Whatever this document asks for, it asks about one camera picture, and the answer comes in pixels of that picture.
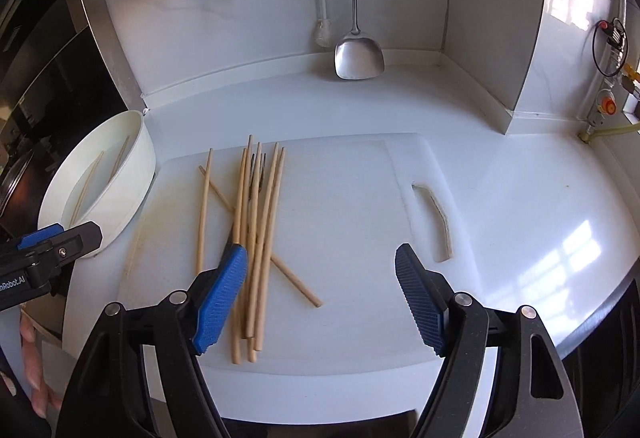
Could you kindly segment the person's hand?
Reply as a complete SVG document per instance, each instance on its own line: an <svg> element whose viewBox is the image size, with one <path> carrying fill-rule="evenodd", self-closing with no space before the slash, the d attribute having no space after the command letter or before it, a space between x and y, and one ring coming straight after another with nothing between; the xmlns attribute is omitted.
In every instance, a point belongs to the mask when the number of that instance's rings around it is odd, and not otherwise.
<svg viewBox="0 0 640 438"><path fill-rule="evenodd" d="M1 380L13 398L29 386L32 410L40 418L47 418L49 406L61 409L60 398L44 380L34 325L18 307L1 314Z"/></svg>

